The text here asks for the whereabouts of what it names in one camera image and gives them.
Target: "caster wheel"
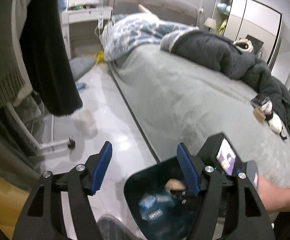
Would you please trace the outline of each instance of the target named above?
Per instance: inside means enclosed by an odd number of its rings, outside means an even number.
[[[67,146],[69,149],[74,149],[76,147],[76,142],[73,139],[69,138],[69,143],[67,143]]]

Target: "gray bed sheet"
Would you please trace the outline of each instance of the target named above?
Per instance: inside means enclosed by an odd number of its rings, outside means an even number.
[[[283,141],[253,115],[256,92],[186,59],[142,45],[109,64],[147,140],[160,160],[184,142],[196,154],[208,136],[225,132],[243,161],[255,160],[272,183],[290,186],[290,138]]]

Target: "table lamp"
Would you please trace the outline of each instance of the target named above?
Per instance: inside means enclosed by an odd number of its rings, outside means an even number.
[[[206,27],[208,27],[208,31],[210,32],[211,29],[216,30],[216,21],[210,17],[207,18],[206,22],[204,23]]]

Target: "dark gray comforter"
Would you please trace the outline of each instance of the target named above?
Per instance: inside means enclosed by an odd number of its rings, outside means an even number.
[[[251,53],[241,53],[224,38],[199,30],[166,35],[161,42],[161,49],[221,72],[229,78],[240,79],[257,93],[269,96],[273,110],[284,122],[290,135],[290,93],[271,75],[265,61]]]

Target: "silver bolt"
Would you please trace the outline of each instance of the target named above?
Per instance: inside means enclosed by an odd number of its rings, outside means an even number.
[[[44,171],[44,173],[43,173],[44,178],[48,178],[50,175],[51,175],[50,171]]]
[[[238,176],[239,176],[241,179],[245,179],[245,178],[246,178],[246,174],[243,173],[243,172],[240,172],[240,173],[238,174]]]
[[[85,169],[85,165],[84,164],[79,164],[76,166],[76,170],[78,171],[83,171]]]
[[[206,167],[205,167],[205,171],[211,173],[211,172],[214,171],[214,168],[213,168],[212,166],[206,166]]]

